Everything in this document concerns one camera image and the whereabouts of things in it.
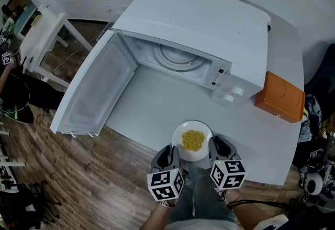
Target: microwave knob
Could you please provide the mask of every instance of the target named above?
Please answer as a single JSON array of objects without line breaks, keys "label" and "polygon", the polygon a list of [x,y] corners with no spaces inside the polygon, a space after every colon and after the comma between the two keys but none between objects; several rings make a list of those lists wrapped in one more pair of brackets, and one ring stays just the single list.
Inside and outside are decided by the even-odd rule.
[{"label": "microwave knob", "polygon": [[243,89],[240,89],[239,87],[233,87],[231,89],[231,93],[237,94],[237,95],[240,95],[241,97],[243,97],[244,91],[243,91]]},{"label": "microwave knob", "polygon": [[230,95],[224,95],[224,100],[228,102],[234,102],[234,97]]}]

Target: person's leg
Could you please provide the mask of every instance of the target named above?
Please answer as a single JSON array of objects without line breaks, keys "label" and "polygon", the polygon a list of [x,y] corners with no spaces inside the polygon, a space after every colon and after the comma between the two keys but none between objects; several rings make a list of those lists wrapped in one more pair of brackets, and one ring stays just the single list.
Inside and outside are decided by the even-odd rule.
[{"label": "person's leg", "polygon": [[167,224],[193,219],[192,191],[193,184],[191,179],[187,175],[181,195],[176,201],[176,206],[171,209],[170,217]]},{"label": "person's leg", "polygon": [[55,90],[48,83],[22,74],[20,79],[26,84],[30,93],[29,103],[42,109],[57,110],[64,92]]},{"label": "person's leg", "polygon": [[210,187],[210,171],[194,165],[188,166],[190,176],[195,179],[193,198],[195,218],[223,220],[235,223],[234,213],[227,208],[224,201],[218,201],[217,192]]}]

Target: yellow food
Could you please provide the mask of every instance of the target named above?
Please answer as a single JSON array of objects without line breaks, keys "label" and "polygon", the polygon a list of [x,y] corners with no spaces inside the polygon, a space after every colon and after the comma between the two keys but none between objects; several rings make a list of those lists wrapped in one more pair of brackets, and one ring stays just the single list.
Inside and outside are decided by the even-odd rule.
[{"label": "yellow food", "polygon": [[182,134],[182,145],[188,151],[196,152],[200,150],[204,140],[205,135],[195,130],[189,130]]}]

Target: jeans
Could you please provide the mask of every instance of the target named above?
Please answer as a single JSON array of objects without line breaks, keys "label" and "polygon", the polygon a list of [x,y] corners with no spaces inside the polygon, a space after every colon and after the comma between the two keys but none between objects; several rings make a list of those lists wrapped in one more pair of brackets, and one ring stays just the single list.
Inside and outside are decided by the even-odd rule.
[{"label": "jeans", "polygon": [[188,164],[189,175],[186,176],[175,208],[171,209],[168,224],[200,218],[236,223],[234,213],[227,208],[224,201],[218,201],[217,192],[210,187],[210,171]]}]

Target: white plate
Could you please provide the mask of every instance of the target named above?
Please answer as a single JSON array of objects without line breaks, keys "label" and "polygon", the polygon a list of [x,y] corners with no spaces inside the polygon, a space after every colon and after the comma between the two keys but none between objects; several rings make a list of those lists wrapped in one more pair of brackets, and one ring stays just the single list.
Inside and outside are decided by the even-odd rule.
[{"label": "white plate", "polygon": [[[202,143],[200,150],[197,150],[196,152],[185,150],[182,145],[182,134],[189,130],[196,130],[204,133],[205,135],[205,140]],[[176,128],[172,134],[172,145],[178,148],[182,159],[194,162],[201,160],[208,155],[208,142],[212,136],[213,135],[209,127],[207,127],[204,123],[199,121],[187,121]]]}]

